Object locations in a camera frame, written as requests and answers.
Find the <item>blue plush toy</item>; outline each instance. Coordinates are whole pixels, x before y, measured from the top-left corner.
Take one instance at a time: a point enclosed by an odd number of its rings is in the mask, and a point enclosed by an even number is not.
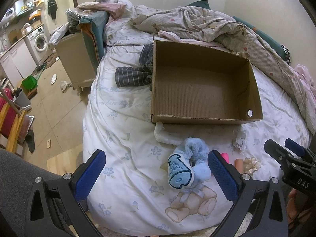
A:
[[[168,158],[169,184],[175,189],[194,187],[211,177],[209,148],[200,138],[185,139]]]

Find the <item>washing machine door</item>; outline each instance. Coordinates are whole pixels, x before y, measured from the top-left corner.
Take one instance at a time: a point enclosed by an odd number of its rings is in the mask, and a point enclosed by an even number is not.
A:
[[[43,52],[48,46],[46,36],[44,34],[39,34],[35,37],[34,47],[38,52]]]

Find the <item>washing machine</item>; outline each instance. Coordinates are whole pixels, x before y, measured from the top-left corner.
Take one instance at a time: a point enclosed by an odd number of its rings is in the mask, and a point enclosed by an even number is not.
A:
[[[24,40],[37,65],[41,65],[51,54],[43,26],[33,30]]]

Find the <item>gray pants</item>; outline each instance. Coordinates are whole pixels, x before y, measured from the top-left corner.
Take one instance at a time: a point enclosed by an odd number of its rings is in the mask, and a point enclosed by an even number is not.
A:
[[[18,237],[24,237],[27,203],[34,180],[38,176],[44,180],[61,178],[60,175],[50,173],[0,149],[0,236],[12,236],[8,235],[10,226]],[[69,220],[66,219],[64,208],[61,201],[58,201],[58,208],[67,222]]]

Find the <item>metal screw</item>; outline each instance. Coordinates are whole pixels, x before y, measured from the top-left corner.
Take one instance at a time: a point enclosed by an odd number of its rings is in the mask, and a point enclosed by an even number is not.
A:
[[[64,176],[63,176],[63,178],[64,178],[65,180],[70,179],[70,177],[71,177],[71,174],[70,174],[70,173],[65,173]]]
[[[245,180],[249,180],[249,179],[250,179],[250,175],[248,175],[248,174],[243,174],[243,175],[242,175],[242,178],[245,179]]]
[[[42,181],[42,178],[40,176],[35,178],[35,183],[39,183],[40,181]]]
[[[279,180],[276,179],[275,177],[272,177],[271,181],[272,181],[273,183],[278,183],[278,182],[279,182]]]

